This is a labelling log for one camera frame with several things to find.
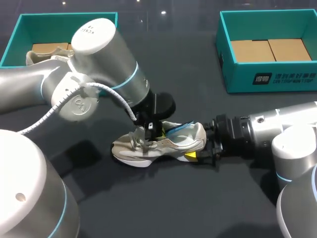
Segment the white shoe sole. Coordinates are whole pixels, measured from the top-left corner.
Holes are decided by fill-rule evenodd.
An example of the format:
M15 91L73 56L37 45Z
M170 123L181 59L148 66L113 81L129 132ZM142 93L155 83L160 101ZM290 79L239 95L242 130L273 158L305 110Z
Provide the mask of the white shoe sole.
M145 168L145 167L148 167L151 165L151 163L156 160L158 157L156 158L150 158L148 160L141 160L141 161L132 161L132 160L123 160L123 159L120 159L118 157L116 157L115 155L113 155L117 160L127 164L127 165L130 165L130 166L133 166L133 167L139 167L139 168ZM176 158L177 160L179 161L182 161L182 162L197 162L197 161L194 161L194 160L190 160L190 159L187 159L185 156L180 156L180 157L177 157Z

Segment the white logo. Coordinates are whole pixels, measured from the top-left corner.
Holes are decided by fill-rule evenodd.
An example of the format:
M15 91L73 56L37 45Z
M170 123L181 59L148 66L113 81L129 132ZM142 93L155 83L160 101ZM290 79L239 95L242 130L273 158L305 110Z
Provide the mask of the white logo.
M268 76L258 76L256 78L256 82L268 82L269 77Z

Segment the cardboard divider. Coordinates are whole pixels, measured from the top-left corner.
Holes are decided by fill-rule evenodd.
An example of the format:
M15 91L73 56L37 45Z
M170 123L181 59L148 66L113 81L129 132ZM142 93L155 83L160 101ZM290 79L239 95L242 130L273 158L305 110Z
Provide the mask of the cardboard divider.
M237 62L311 61L302 39L231 41Z
M49 43L49 44L34 44L32 46L32 51L38 54L51 53L57 49L57 47L67 50L68 43Z

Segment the cardboard box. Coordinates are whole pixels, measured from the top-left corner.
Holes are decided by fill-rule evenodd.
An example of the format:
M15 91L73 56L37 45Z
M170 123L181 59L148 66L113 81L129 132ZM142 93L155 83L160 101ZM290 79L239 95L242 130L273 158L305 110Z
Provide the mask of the cardboard box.
M49 52L55 46L61 46L60 43L67 48L75 32L88 21L97 18L107 18L117 27L116 12L21 14L0 61L0 68L25 66L26 53L32 50L33 45L36 45L38 51Z
M229 93L317 90L314 9L222 11L216 47Z
M56 50L57 47L67 50L68 43L33 44L32 51L40 54L51 53Z

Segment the white robot cap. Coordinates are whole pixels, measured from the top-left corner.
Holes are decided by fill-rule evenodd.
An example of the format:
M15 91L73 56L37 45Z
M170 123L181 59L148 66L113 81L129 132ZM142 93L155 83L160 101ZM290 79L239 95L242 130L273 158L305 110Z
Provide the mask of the white robot cap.
M98 18L80 27L71 40L75 54L91 55L113 39L116 28L112 21Z
M27 137L0 130L0 237L37 203L47 176L44 155Z
M294 125L276 136L272 141L272 152L282 159L299 159L316 150L316 134L312 125Z

